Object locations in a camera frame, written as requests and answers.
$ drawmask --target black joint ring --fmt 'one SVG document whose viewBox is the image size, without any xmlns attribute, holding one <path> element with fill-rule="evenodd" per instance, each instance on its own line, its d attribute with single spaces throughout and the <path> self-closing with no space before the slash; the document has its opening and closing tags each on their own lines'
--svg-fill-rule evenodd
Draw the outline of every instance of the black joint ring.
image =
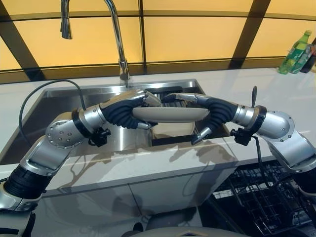
<svg viewBox="0 0 316 237">
<path fill-rule="evenodd" d="M 83 125 L 81 120 L 79 119 L 79 109 L 74 109 L 71 113 L 71 118 L 78 129 L 78 131 L 85 137 L 89 138 L 92 136 L 92 133 Z"/>
<path fill-rule="evenodd" d="M 247 131 L 252 132 L 253 134 L 256 133 L 261 128 L 261 125 L 262 125 L 263 121 L 265 120 L 266 114 L 267 114 L 266 107 L 258 105 L 258 106 L 256 106 L 256 108 L 259 108 L 259 114 L 258 114 L 254 124 L 252 125 L 252 127 L 247 130 Z"/>
</svg>

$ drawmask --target stainless steel sink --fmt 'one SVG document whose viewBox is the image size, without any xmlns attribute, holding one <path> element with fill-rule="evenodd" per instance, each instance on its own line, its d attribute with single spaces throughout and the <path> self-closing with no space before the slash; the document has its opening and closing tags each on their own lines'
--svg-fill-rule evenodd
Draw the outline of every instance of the stainless steel sink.
<svg viewBox="0 0 316 237">
<path fill-rule="evenodd" d="M 120 85 L 82 86 L 81 88 L 87 107 L 106 101 L 111 97 L 126 91 L 126 87 Z M 176 92 L 181 90 L 183 92 L 203 94 L 203 90 L 194 79 L 168 82 L 135 83 L 133 88 L 149 89 L 151 92 L 157 94 L 158 97 L 174 92 L 174 90 L 176 90 Z M 63 87 L 44 90 L 23 120 L 23 129 L 26 136 L 31 143 L 35 142 L 38 138 L 44 135 L 47 126 L 56 118 L 57 115 L 63 112 L 72 111 L 77 107 L 81 107 L 81 105 L 78 91 L 75 88 Z M 112 135 L 108 137 L 108 143 L 106 145 L 98 148 L 88 145 L 88 142 L 85 141 L 72 151 L 72 156 L 98 154 L 101 152 L 125 151 L 140 147 L 158 146 L 190 140 L 190 136 L 153 140 L 150 131 L 125 129 L 112 124 L 107 124 L 106 127 L 109 128 L 112 133 Z M 195 132 L 202 127 L 202 121 L 196 122 Z M 209 138 L 225 136 L 228 136 L 228 131 L 226 127 L 221 127 Z M 0 153 L 0 164 L 18 163 L 27 152 L 28 148 L 29 147 L 22 139 L 18 129 L 16 129 L 4 150 Z"/>
</svg>

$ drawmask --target cabinet door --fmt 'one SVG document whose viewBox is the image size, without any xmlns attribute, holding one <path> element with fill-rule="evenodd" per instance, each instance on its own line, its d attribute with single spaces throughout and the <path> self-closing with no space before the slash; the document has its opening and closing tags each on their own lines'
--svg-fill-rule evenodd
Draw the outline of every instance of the cabinet door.
<svg viewBox="0 0 316 237">
<path fill-rule="evenodd" d="M 201 205 L 235 168 L 131 184 L 142 215 Z"/>
<path fill-rule="evenodd" d="M 32 236 L 80 233 L 140 216 L 128 186 L 43 198 L 35 210 Z"/>
</svg>

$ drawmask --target countertop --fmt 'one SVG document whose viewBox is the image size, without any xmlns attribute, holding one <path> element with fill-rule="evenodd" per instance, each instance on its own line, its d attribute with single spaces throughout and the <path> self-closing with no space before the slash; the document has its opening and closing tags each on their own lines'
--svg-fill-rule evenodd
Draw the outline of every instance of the countertop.
<svg viewBox="0 0 316 237">
<path fill-rule="evenodd" d="M 132 76 L 132 82 L 196 79 L 206 95 L 238 104 L 251 104 L 253 86 L 258 87 L 256 105 L 268 110 L 280 110 L 292 116 L 296 129 L 312 144 L 316 144 L 316 75 L 278 74 L 275 68 L 177 73 Z M 80 86 L 118 84 L 118 77 L 74 80 Z M 44 82 L 24 82 L 0 85 L 0 150 L 4 148 L 18 126 L 18 114 L 25 97 Z M 66 82 L 49 87 L 69 87 Z M 30 109 L 40 95 L 37 92 L 25 107 Z M 229 130 L 237 128 L 227 123 Z M 272 159 L 267 144 L 261 140 L 263 159 Z M 233 137 L 203 141 L 191 147 L 188 143 L 130 150 L 124 153 L 96 154 L 69 158 L 48 186 L 48 194 L 77 192 L 117 186 L 126 182 L 141 182 L 186 173 L 225 169 L 256 162 L 254 141 L 247 147 L 236 144 Z M 17 164 L 0 166 L 0 178 L 7 177 Z"/>
</svg>

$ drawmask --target chrome faucet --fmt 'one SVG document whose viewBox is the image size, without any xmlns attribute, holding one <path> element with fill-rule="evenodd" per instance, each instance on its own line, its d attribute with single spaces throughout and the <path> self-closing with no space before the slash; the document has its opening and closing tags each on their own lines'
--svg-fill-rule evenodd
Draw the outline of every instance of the chrome faucet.
<svg viewBox="0 0 316 237">
<path fill-rule="evenodd" d="M 61 27 L 60 27 L 60 31 L 61 31 L 61 35 L 63 38 L 71 40 L 72 36 L 71 36 L 70 21 L 69 21 L 69 1 L 70 0 L 61 0 Z M 111 13 L 115 39 L 116 39 L 117 46 L 118 46 L 119 78 L 122 81 L 124 81 L 125 86 L 128 87 L 128 80 L 130 79 L 130 76 L 129 76 L 127 59 L 125 58 L 125 55 L 124 55 L 122 37 L 120 34 L 120 29 L 119 29 L 118 13 L 117 13 L 117 10 L 116 10 L 115 5 L 114 5 L 112 0 L 104 0 L 104 1 L 107 4 L 107 6 L 110 10 L 110 13 Z"/>
</svg>

